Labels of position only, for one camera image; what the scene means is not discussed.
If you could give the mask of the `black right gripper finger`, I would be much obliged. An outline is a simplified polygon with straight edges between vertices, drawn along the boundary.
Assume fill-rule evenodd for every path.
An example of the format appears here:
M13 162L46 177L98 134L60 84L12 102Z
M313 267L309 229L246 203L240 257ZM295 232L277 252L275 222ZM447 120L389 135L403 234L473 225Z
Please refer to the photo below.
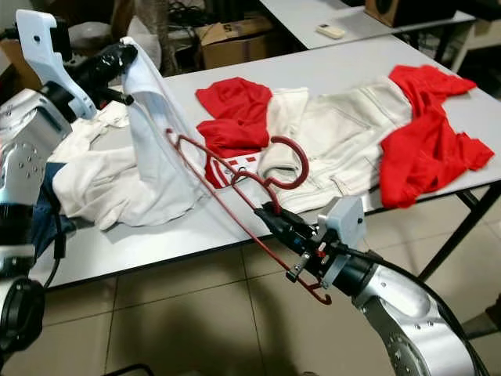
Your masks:
M294 212L282 210L257 210L258 216L271 230L272 235L290 250L305 250L311 246L311 226Z
M275 203L264 203L258 208L257 216L277 237L311 239L315 235L314 226L306 223L296 212L279 208Z

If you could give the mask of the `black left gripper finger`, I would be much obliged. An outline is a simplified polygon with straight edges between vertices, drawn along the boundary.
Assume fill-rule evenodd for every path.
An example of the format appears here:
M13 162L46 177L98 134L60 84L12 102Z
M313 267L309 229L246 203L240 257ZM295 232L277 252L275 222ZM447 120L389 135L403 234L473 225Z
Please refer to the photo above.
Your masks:
M132 44L114 43L108 45L98 53L98 75L122 75L136 60L137 54L139 54L139 50Z

